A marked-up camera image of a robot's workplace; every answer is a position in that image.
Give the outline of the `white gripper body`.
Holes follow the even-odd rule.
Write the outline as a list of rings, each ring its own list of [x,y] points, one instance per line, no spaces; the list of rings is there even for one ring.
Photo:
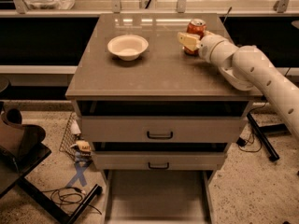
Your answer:
[[[229,63],[235,45],[221,35],[206,35],[200,40],[199,56],[207,63]]]

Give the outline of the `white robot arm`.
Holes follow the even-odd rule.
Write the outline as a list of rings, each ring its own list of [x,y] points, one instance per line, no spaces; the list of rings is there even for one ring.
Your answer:
[[[179,32],[178,41],[189,50],[197,50],[205,62],[217,66],[236,89],[249,91],[256,87],[291,134],[299,139],[299,88],[280,74],[259,49],[239,48],[227,38],[210,32],[203,37]]]

